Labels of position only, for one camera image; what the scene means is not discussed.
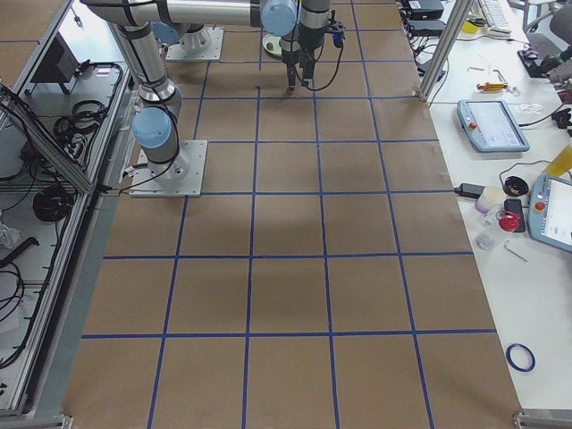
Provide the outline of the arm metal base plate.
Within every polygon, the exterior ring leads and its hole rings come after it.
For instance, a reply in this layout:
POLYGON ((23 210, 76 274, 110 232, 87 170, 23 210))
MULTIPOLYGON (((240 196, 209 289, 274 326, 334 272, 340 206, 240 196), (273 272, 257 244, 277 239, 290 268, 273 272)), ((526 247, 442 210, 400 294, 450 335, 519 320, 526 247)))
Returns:
POLYGON ((178 44, 171 45, 166 54, 167 62, 195 63, 218 61, 222 54, 224 29, 203 27, 186 33, 178 44))
POLYGON ((161 170, 151 164, 135 171, 129 189, 134 198, 199 197, 206 164, 208 143, 206 140, 182 140, 180 151, 169 171, 155 178, 161 170))

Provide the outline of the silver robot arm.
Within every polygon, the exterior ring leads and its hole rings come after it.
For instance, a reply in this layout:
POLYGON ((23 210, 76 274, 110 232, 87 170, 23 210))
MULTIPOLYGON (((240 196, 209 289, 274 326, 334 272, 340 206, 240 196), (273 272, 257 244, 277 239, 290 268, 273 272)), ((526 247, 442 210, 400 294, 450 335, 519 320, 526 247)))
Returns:
POLYGON ((139 85, 142 107, 132 131, 153 179, 178 179, 187 164, 181 155, 178 127, 181 93, 159 53, 157 24, 177 33, 202 29, 206 24, 263 29, 280 39, 287 71, 285 93, 295 90, 304 49, 301 1, 87 1, 85 5, 109 24, 139 85))
POLYGON ((250 26, 279 37, 289 92, 297 85, 312 92, 329 87, 311 86, 319 61, 315 51, 324 46, 327 34, 344 51, 346 28, 328 1, 158 1, 156 9, 155 20, 167 24, 250 26))

